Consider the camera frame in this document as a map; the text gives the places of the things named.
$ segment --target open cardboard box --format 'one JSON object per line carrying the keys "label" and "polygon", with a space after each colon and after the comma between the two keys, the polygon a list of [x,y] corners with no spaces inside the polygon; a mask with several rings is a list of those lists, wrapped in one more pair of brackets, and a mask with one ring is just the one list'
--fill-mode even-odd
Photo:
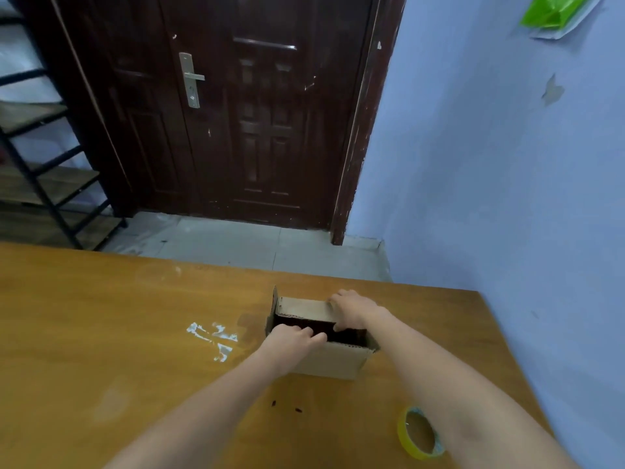
{"label": "open cardboard box", "polygon": [[312,328],[314,334],[326,333],[327,342],[308,354],[293,373],[354,380],[369,356],[380,347],[365,330],[334,332],[332,327],[336,319],[333,316],[332,306],[325,301],[283,298],[274,288],[265,336],[279,324]]}

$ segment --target door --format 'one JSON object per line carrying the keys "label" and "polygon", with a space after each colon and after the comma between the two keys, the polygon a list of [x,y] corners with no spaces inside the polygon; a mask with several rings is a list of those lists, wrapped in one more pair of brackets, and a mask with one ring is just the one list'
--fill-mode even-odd
{"label": "door", "polygon": [[[83,4],[82,22],[113,72],[109,96],[125,144],[136,145],[120,156],[145,207],[328,228],[370,4]],[[191,105],[180,53],[204,76]]]}

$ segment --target green plastic bag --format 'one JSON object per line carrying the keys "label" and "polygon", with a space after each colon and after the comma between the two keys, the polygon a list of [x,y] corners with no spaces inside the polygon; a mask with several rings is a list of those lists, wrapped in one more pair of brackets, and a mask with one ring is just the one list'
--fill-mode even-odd
{"label": "green plastic bag", "polygon": [[533,28],[562,29],[585,1],[532,0],[521,24]]}

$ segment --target forearm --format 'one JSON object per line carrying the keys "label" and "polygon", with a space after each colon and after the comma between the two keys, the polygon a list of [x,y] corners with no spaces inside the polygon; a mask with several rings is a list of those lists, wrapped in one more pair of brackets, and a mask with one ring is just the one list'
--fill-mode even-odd
{"label": "forearm", "polygon": [[536,459],[543,466],[574,467],[525,410],[472,367],[385,309],[365,319],[367,329],[463,468],[524,466]]}
{"label": "forearm", "polygon": [[267,359],[252,354],[162,418],[105,469],[207,467],[275,376]]}

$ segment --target tape roll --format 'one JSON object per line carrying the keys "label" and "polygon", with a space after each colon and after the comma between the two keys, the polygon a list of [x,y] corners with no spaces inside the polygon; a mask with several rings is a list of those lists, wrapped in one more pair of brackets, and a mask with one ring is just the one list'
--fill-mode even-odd
{"label": "tape roll", "polygon": [[399,436],[399,442],[402,447],[406,450],[410,456],[418,460],[431,459],[435,457],[439,457],[441,454],[445,452],[445,447],[442,445],[441,439],[438,437],[438,433],[434,431],[434,448],[431,453],[426,453],[422,449],[420,449],[417,445],[412,442],[410,439],[410,435],[408,434],[408,429],[406,428],[406,418],[408,417],[408,413],[417,413],[418,415],[425,418],[425,415],[421,411],[420,408],[416,406],[409,407],[402,411],[402,414],[399,416],[399,420],[397,421],[397,435]]}

